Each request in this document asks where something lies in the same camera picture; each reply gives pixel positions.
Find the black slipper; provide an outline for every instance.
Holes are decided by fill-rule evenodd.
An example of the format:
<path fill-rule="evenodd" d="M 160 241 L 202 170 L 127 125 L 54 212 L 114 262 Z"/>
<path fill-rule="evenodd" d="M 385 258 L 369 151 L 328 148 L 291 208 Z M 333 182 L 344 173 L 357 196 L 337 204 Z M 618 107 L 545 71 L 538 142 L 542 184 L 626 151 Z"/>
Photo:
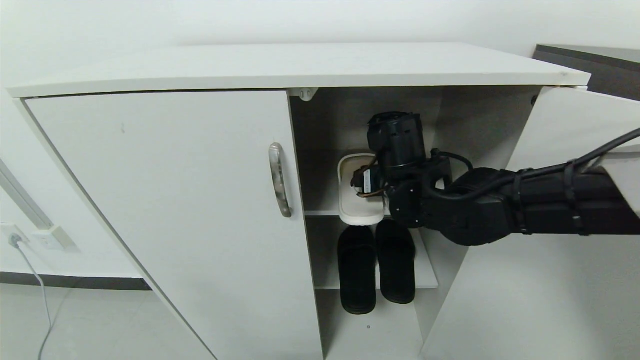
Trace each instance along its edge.
<path fill-rule="evenodd" d="M 366 226 L 349 226 L 338 240 L 340 301 L 351 314 L 376 307 L 376 240 Z"/>
<path fill-rule="evenodd" d="M 385 299 L 409 304 L 415 298 L 415 244 L 407 228 L 382 220 L 376 228 L 380 291 Z"/>

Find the black robotic arm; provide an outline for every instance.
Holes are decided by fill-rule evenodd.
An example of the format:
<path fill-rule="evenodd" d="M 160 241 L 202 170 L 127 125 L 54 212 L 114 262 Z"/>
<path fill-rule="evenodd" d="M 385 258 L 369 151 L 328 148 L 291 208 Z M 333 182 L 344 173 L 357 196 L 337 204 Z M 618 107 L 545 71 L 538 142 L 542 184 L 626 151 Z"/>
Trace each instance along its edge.
<path fill-rule="evenodd" d="M 369 122 L 376 161 L 371 193 L 385 194 L 394 220 L 406 227 L 440 231 L 454 243 L 483 245 L 509 234 L 640 234 L 640 218 L 606 172 L 590 163 L 640 136 L 640 128 L 589 154 L 541 169 L 519 172 L 472 168 L 465 158 L 424 150 L 422 123 L 412 113 L 384 113 Z M 452 181 L 451 160 L 468 172 Z M 441 181 L 444 189 L 436 188 Z"/>

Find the gray floor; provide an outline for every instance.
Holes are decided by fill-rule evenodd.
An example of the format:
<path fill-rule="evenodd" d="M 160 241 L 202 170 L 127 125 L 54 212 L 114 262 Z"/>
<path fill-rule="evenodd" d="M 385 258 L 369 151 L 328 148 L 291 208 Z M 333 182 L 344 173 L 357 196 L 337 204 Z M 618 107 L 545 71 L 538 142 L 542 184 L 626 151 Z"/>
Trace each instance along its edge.
<path fill-rule="evenodd" d="M 53 359 L 211 360 L 152 291 L 47 288 Z M 0 284 L 0 359 L 37 359 L 47 332 L 38 286 Z"/>

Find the electrical socket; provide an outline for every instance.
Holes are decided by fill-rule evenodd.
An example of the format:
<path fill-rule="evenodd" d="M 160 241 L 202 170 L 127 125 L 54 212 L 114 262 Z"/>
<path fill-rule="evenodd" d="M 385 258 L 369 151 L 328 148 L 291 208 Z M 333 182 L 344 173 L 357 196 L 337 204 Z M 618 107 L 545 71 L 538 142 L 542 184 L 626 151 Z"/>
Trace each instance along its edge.
<path fill-rule="evenodd" d="M 24 235 L 24 233 L 15 224 L 9 224 L 9 223 L 3 222 L 3 223 L 0 224 L 0 230 L 1 230 L 1 233 L 2 233 L 2 239 L 0 241 L 9 242 L 9 239 L 11 239 L 11 234 L 17 234 L 18 236 L 20 236 L 22 238 L 22 241 L 24 243 L 28 243 L 29 242 L 29 238 L 27 238 Z"/>
<path fill-rule="evenodd" d="M 58 225 L 54 225 L 49 230 L 34 231 L 31 235 L 47 250 L 65 250 L 67 247 L 75 245 Z"/>

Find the open cabinet door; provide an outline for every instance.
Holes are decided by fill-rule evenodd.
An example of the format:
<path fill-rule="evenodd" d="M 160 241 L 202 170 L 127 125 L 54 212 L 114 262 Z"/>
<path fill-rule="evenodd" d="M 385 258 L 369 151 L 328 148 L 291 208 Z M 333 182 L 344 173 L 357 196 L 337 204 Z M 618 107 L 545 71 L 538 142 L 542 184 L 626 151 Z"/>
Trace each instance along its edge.
<path fill-rule="evenodd" d="M 508 170 L 579 158 L 640 127 L 640 102 L 573 88 L 543 88 Z M 625 144 L 634 145 L 640 139 Z"/>
<path fill-rule="evenodd" d="M 640 102 L 543 88 L 508 169 L 564 163 L 638 127 Z M 635 359 L 639 258 L 640 236 L 513 234 L 469 248 L 422 355 Z"/>
<path fill-rule="evenodd" d="M 219 360 L 323 358 L 286 92 L 26 104 L 158 295 Z M 275 142 L 290 218 L 274 195 Z"/>

